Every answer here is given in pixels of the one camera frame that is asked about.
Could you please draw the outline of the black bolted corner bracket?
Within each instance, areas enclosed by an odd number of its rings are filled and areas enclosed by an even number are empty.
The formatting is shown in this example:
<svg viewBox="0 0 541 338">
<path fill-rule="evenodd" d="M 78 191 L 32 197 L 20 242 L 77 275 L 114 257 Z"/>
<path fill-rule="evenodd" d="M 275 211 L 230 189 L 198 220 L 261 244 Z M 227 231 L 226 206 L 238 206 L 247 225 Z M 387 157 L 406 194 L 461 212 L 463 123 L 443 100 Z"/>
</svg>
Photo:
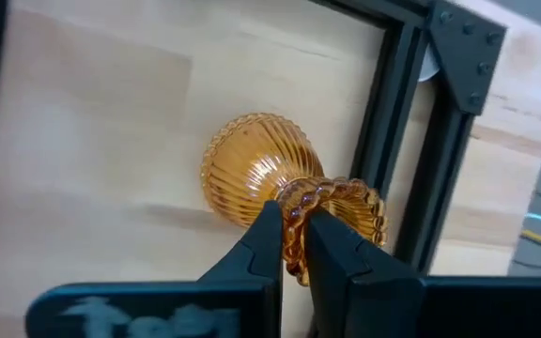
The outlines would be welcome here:
<svg viewBox="0 0 541 338">
<path fill-rule="evenodd" d="M 426 28 L 457 108 L 480 115 L 506 28 L 447 0 L 432 0 Z"/>
</svg>

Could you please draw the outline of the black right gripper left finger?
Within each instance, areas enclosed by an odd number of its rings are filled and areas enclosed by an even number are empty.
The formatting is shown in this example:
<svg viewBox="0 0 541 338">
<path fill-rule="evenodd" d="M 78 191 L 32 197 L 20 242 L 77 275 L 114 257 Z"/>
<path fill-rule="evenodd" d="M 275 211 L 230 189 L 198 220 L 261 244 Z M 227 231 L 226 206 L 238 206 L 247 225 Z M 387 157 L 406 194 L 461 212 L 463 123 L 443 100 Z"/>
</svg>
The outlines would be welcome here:
<svg viewBox="0 0 541 338">
<path fill-rule="evenodd" d="M 280 338 L 282 214 L 268 201 L 196 281 L 79 283 L 36 298 L 27 338 Z"/>
</svg>

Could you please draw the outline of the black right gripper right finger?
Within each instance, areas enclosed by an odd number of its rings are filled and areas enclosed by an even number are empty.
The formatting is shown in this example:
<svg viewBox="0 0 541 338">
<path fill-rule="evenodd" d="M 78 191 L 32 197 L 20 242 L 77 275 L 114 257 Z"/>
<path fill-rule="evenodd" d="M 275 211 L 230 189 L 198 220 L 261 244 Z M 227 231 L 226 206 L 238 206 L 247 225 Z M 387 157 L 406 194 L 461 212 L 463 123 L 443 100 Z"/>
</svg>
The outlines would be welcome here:
<svg viewBox="0 0 541 338">
<path fill-rule="evenodd" d="M 327 211 L 305 254 L 319 338 L 541 338 L 541 278 L 423 276 Z"/>
</svg>

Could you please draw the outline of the white round disc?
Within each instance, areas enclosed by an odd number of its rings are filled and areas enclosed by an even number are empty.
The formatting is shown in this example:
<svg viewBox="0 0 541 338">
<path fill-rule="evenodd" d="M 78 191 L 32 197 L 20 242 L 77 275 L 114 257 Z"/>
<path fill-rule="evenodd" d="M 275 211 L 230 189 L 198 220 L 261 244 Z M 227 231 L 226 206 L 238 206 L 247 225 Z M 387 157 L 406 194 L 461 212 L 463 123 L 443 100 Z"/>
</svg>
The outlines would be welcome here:
<svg viewBox="0 0 541 338">
<path fill-rule="evenodd" d="M 420 69 L 418 82 L 426 82 L 431 80 L 436 74 L 439 73 L 441 66 L 438 63 L 438 58 L 433 52 L 433 48 L 428 46 L 425 50 L 424 59 Z"/>
</svg>

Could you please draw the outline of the amber ribbed glass candlestick holder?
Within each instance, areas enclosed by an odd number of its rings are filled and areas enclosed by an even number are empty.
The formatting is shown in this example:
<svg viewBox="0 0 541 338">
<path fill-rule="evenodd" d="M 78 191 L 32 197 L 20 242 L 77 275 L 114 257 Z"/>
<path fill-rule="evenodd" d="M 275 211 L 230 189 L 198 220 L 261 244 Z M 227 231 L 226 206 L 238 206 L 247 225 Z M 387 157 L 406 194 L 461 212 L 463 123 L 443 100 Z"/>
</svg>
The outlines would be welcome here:
<svg viewBox="0 0 541 338">
<path fill-rule="evenodd" d="M 249 227 L 269 200 L 282 210 L 282 257 L 298 283 L 309 284 L 305 231 L 323 208 L 368 241 L 383 246 L 388 221 L 377 190 L 358 178 L 328 178 L 301 128 L 281 115 L 255 113 L 229 121 L 211 139 L 200 179 L 209 206 Z"/>
</svg>

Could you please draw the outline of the black aluminium rig frame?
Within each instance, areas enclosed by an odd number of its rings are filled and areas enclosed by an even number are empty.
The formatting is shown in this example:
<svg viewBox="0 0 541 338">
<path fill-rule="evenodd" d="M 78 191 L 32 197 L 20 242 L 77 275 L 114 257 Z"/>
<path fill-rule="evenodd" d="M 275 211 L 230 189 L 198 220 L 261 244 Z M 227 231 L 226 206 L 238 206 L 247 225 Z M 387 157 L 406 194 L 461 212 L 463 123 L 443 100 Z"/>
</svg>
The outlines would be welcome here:
<svg viewBox="0 0 541 338">
<path fill-rule="evenodd" d="M 351 176 L 388 193 L 405 121 L 410 114 L 412 80 L 420 72 L 421 51 L 430 47 L 443 71 L 438 107 L 446 118 L 426 136 L 395 255 L 426 273 L 433 259 L 445 211 L 457 180 L 474 118 L 480 115 L 487 82 L 473 90 L 463 73 L 469 58 L 452 52 L 460 36 L 489 23 L 479 14 L 447 0 L 312 0 L 349 16 L 384 22 L 388 35 L 379 55 L 379 74 L 366 105 Z M 0 0 L 0 68 L 9 0 Z"/>
</svg>

